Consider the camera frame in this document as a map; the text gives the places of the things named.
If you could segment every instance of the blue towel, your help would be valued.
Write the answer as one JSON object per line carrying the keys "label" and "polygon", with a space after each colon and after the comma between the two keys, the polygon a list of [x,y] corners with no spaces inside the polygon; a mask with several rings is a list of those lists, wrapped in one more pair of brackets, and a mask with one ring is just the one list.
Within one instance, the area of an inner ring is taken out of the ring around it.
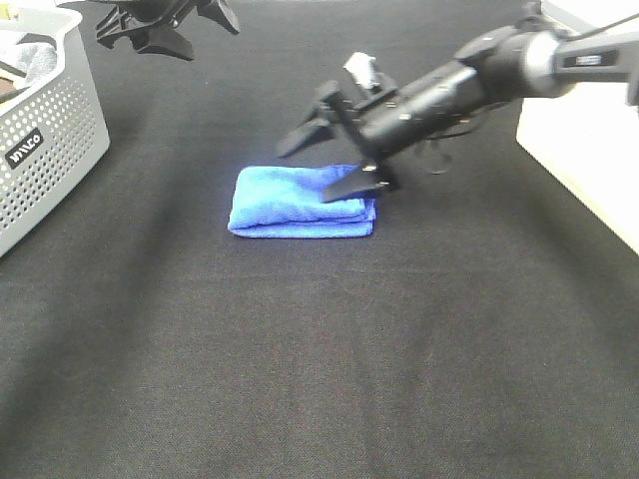
{"label": "blue towel", "polygon": [[372,233],[374,200],[321,202],[355,168],[247,167],[238,175],[229,231],[248,238],[352,238]]}

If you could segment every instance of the black fabric surface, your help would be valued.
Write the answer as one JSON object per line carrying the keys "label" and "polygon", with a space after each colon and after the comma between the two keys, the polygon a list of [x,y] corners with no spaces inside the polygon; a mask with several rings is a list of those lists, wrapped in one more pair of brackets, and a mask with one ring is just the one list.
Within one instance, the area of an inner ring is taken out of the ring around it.
{"label": "black fabric surface", "polygon": [[0,477],[636,478],[639,259],[515,142],[392,160],[365,239],[239,239],[248,165],[353,51],[405,84],[516,0],[233,2],[193,63],[97,45],[112,147],[0,259]]}

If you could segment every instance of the gray plastic basket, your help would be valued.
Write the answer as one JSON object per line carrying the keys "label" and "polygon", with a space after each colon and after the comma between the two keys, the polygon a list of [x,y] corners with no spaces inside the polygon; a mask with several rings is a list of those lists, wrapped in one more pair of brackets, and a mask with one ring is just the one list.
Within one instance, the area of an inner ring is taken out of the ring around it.
{"label": "gray plastic basket", "polygon": [[46,35],[55,70],[0,105],[0,255],[37,225],[109,148],[78,25],[64,8],[18,10],[0,30]]}

